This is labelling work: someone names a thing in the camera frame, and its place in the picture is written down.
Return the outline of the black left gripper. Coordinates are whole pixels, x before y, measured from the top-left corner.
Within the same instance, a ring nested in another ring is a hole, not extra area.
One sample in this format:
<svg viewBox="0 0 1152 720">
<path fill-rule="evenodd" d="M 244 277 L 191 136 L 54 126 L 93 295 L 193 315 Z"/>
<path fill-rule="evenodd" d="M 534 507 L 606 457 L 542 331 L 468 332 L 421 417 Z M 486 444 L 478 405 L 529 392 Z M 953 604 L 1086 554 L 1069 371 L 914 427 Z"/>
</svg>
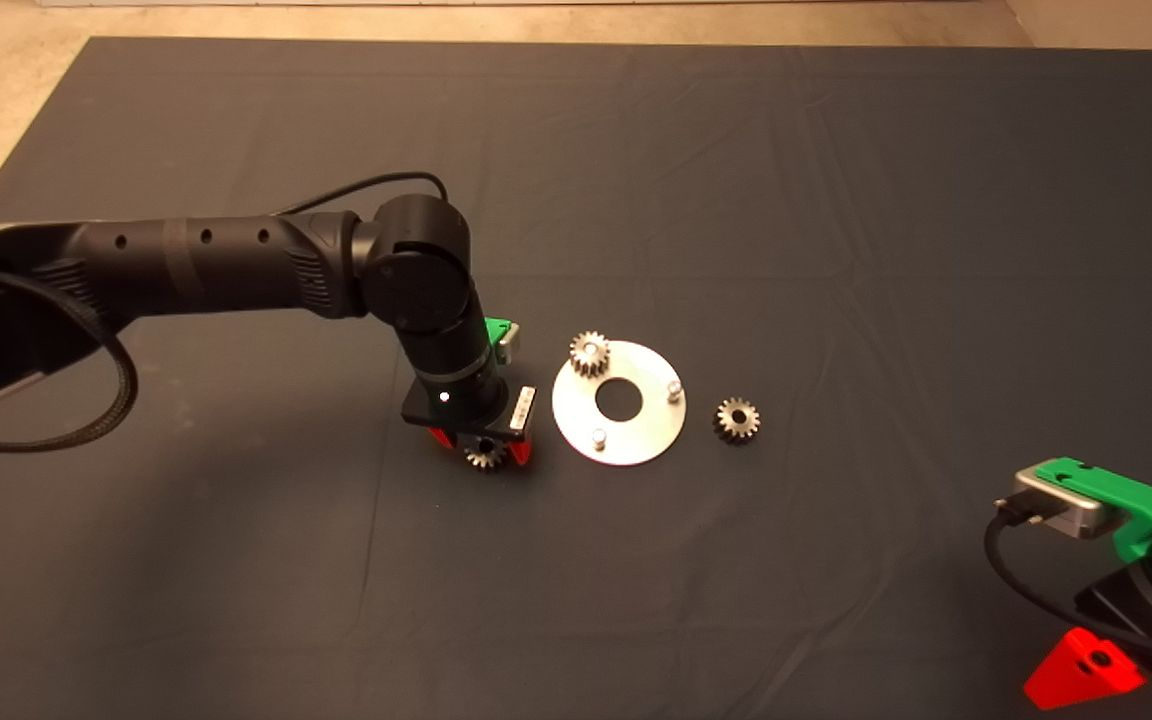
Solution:
<svg viewBox="0 0 1152 720">
<path fill-rule="evenodd" d="M 509 382 L 493 357 L 456 377 L 416 376 L 402 406 L 408 424 L 426 427 L 444 448 L 456 448 L 457 435 L 506 444 L 513 464 L 532 456 L 535 387 Z"/>
</svg>

